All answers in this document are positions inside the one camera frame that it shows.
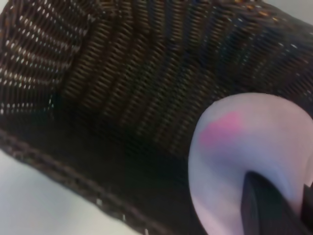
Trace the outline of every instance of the white cloth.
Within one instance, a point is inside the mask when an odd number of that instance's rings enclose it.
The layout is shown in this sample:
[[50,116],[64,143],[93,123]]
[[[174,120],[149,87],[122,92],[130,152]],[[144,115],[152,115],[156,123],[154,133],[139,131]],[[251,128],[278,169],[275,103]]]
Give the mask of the white cloth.
[[313,121],[300,107],[268,94],[239,94],[201,116],[189,154],[193,204],[210,235],[243,235],[244,176],[268,178],[300,213],[303,184],[313,181]]

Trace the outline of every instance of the pink stain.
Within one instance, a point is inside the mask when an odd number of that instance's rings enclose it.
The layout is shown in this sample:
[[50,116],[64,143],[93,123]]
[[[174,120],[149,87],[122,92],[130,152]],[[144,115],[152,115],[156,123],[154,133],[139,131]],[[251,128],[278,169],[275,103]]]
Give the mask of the pink stain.
[[242,130],[242,122],[237,112],[230,112],[217,121],[209,123],[200,133],[202,147],[211,147],[226,143],[235,138]]

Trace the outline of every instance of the wicker basket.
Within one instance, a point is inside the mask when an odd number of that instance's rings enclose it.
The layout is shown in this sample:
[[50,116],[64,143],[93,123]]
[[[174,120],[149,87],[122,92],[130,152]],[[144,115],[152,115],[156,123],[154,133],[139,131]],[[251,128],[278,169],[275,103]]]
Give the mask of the wicker basket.
[[261,1],[10,0],[0,147],[142,234],[204,235],[188,148],[212,102],[313,114],[313,27]]

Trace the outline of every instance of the white floor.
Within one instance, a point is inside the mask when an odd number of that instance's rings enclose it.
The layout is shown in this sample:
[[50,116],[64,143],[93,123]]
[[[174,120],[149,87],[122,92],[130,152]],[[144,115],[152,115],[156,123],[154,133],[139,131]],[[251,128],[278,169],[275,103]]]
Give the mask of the white floor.
[[[0,11],[6,0],[0,0]],[[268,0],[313,24],[312,0]],[[135,235],[94,205],[0,152],[3,235]]]

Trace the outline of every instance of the woven wicker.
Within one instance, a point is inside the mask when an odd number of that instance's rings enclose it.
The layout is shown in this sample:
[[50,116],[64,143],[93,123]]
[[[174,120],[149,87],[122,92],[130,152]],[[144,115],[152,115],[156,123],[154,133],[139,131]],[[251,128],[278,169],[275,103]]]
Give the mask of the woven wicker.
[[261,1],[10,0],[0,147],[142,234],[204,235],[187,156],[212,102],[313,114],[313,27]]

